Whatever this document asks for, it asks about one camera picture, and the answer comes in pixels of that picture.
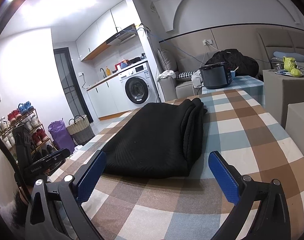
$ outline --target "rice cooker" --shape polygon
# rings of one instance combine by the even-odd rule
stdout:
[[[200,69],[203,85],[207,89],[227,87],[232,82],[231,71],[226,62],[204,65]]]

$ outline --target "white tile floor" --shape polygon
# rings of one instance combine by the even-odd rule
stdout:
[[[116,118],[108,119],[108,120],[103,120],[103,121],[97,121],[91,123],[92,130],[95,135],[99,134],[100,131],[108,127],[111,123],[114,122]]]

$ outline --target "bed headboard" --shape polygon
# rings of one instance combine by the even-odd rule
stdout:
[[[303,31],[258,28],[257,37],[265,61],[270,61],[275,51],[304,55]]]

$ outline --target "purple bag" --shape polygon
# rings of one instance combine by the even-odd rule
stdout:
[[[73,154],[76,145],[67,131],[63,119],[52,122],[48,126],[48,131],[59,149],[67,148]]]

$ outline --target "kitchen cabinet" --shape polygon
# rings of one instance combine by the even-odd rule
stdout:
[[[94,49],[101,45],[105,40],[102,40],[97,23],[94,22],[90,27],[84,31],[76,40],[77,50],[79,51],[79,58],[83,60]]]
[[[108,82],[104,82],[88,92],[98,117],[118,113]]]
[[[106,41],[117,33],[111,10],[108,10],[105,14],[99,17],[96,23],[98,31],[101,34],[102,41]]]
[[[118,32],[134,24],[125,0],[114,6],[111,12]]]
[[[108,80],[108,85],[110,92],[114,98],[118,113],[132,110],[133,106],[130,105],[130,100],[125,94],[125,90],[122,87],[119,77],[116,76]]]

